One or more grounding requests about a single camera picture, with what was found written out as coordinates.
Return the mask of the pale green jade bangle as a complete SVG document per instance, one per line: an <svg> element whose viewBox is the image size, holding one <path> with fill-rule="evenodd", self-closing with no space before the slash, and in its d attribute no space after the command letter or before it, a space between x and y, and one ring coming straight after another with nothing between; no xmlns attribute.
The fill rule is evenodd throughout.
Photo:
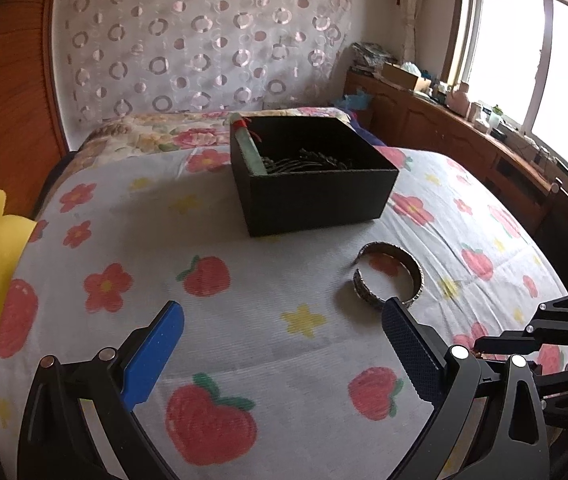
<svg viewBox="0 0 568 480"><path fill-rule="evenodd" d="M265 177L267 168L248 129L249 119L238 113L229 116L231 132L231 161L234 171L248 174L249 177Z"/></svg>

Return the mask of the black cardboard jewelry box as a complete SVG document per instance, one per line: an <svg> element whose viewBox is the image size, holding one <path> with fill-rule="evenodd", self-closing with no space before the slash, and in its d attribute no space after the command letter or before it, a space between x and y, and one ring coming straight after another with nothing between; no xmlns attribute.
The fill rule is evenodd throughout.
<svg viewBox="0 0 568 480"><path fill-rule="evenodd" d="M248 118L267 175L233 175L252 237L375 220L399 169L351 127L328 117Z"/></svg>

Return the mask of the long wooden side cabinet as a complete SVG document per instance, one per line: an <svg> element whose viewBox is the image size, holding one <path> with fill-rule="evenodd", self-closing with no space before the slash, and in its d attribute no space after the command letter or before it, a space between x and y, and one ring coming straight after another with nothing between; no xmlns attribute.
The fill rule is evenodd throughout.
<svg viewBox="0 0 568 480"><path fill-rule="evenodd" d="M449 156L482 182L532 236L568 289L568 177L542 169L415 93L348 70L343 92L372 96L363 126L384 143Z"/></svg>

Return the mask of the floral strawberry bed sheet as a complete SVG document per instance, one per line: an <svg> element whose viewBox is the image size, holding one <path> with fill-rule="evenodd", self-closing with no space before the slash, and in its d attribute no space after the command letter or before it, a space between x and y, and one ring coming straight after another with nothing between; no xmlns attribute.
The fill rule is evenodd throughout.
<svg viewBox="0 0 568 480"><path fill-rule="evenodd" d="M253 238L226 148L124 158L61 183L26 246L0 322L0 460L38 362L118 347L169 300L184 334L136 416L184 479L384 479L429 416L354 292L369 242L412 254L412 314L447 344L525 326L566 292L524 228L457 162L391 150L384 214Z"/></svg>

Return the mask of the pink bottle on cabinet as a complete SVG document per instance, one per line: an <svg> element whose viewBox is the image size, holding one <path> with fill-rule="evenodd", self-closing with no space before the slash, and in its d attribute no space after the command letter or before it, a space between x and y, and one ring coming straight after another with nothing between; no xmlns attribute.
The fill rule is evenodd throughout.
<svg viewBox="0 0 568 480"><path fill-rule="evenodd" d="M467 116L468 110L470 109L468 90L470 90L470 85L467 84L466 81L461 81L451 88L446 97L446 107L454 114L463 118Z"/></svg>

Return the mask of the floral pillow at headboard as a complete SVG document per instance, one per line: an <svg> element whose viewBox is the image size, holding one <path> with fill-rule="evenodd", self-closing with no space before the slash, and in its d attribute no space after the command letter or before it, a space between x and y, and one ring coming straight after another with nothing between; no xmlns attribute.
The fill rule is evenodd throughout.
<svg viewBox="0 0 568 480"><path fill-rule="evenodd" d="M243 117L328 117L349 126L347 113L335 107L300 107L256 112L135 114L105 122L86 138L61 177L130 157L216 148L229 144L231 120Z"/></svg>

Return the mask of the brown cardboard box on cabinet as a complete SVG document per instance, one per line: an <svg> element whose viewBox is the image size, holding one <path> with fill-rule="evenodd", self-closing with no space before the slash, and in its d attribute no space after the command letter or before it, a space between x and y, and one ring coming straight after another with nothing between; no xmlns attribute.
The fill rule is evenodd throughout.
<svg viewBox="0 0 568 480"><path fill-rule="evenodd" d="M426 92L432 81L422 76L416 76L398 65L385 63L381 69L380 75L389 82L397 86L410 90Z"/></svg>

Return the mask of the large bright window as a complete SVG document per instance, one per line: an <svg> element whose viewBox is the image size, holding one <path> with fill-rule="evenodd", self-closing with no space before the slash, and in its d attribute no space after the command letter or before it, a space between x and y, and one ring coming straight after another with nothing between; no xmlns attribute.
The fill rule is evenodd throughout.
<svg viewBox="0 0 568 480"><path fill-rule="evenodd" d="M568 174L568 0L455 0L442 77Z"/></svg>

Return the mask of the pink circle-pattern sheer curtain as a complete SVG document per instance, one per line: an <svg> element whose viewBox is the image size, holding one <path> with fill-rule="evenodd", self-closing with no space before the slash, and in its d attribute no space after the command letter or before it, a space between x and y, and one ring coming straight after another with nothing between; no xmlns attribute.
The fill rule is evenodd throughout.
<svg viewBox="0 0 568 480"><path fill-rule="evenodd" d="M78 128L131 114L326 100L351 0L55 0L59 102Z"/></svg>

